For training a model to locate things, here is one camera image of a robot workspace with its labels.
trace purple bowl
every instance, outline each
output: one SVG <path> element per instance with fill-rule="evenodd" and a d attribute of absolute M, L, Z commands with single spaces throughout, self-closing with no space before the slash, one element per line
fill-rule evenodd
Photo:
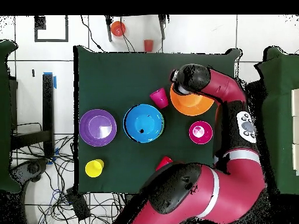
<path fill-rule="evenodd" d="M 102 147 L 113 140 L 116 135 L 116 122 L 107 111 L 93 109 L 80 119 L 79 133 L 87 144 Z"/>

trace blue tape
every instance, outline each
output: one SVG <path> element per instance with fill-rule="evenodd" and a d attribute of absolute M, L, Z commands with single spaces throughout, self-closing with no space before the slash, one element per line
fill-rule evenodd
<path fill-rule="evenodd" d="M 56 86 L 56 76 L 53 76 L 53 86 L 54 86 L 55 89 L 57 88 L 57 86 Z"/>
<path fill-rule="evenodd" d="M 52 72 L 44 72 L 44 75 L 53 75 Z M 57 84 L 56 84 L 56 76 L 53 76 L 53 87 L 56 89 Z"/>
<path fill-rule="evenodd" d="M 56 149 L 55 149 L 54 154 L 55 154 L 55 155 L 59 155 L 59 148 L 56 148 Z M 52 161 L 53 161 L 53 162 L 55 162 L 56 159 L 57 159 L 56 157 L 52 157 Z"/>

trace pink cup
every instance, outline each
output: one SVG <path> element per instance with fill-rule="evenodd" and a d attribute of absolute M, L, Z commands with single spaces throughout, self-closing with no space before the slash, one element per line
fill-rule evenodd
<path fill-rule="evenodd" d="M 152 99 L 152 101 L 160 108 L 164 108 L 166 106 L 168 106 L 168 99 L 166 96 L 166 92 L 165 89 L 162 87 L 160 89 L 158 89 L 157 91 L 155 91 L 154 93 L 151 93 L 150 98 Z"/>
<path fill-rule="evenodd" d="M 189 136 L 196 144 L 206 144 L 213 136 L 213 129 L 205 121 L 196 121 L 190 126 Z"/>

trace green tablecloth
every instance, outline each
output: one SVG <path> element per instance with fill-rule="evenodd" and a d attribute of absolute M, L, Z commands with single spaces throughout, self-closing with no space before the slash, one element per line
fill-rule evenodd
<path fill-rule="evenodd" d="M 291 116 L 291 90 L 299 88 L 299 56 L 271 47 L 258 69 L 268 93 L 262 107 L 263 127 L 277 188 L 283 194 L 299 194 L 299 176 L 293 170 Z"/>
<path fill-rule="evenodd" d="M 169 98 L 169 106 L 161 110 L 165 118 L 164 133 L 150 143 L 130 140 L 123 131 L 123 117 L 133 105 L 154 106 L 150 93 L 161 87 L 169 97 L 169 74 L 184 64 L 209 66 L 233 77 L 235 61 L 241 55 L 239 49 L 225 55 L 96 53 L 81 46 L 77 49 L 79 118 L 91 109 L 104 109 L 117 123 L 115 139 L 104 147 L 89 146 L 79 137 L 79 192 L 137 193 L 165 155 L 186 163 L 213 163 L 213 140 L 196 145 L 190 140 L 188 130 L 198 120 L 213 127 L 215 103 L 206 113 L 188 117 L 175 110 Z M 94 159 L 102 159 L 105 166 L 99 177 L 90 178 L 85 165 Z"/>

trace blue bowl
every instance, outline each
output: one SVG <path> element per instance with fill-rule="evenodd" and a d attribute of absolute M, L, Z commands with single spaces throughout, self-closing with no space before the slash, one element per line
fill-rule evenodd
<path fill-rule="evenodd" d="M 126 113 L 123 120 L 127 136 L 142 144 L 157 139 L 164 129 L 164 118 L 153 106 L 139 104 Z"/>

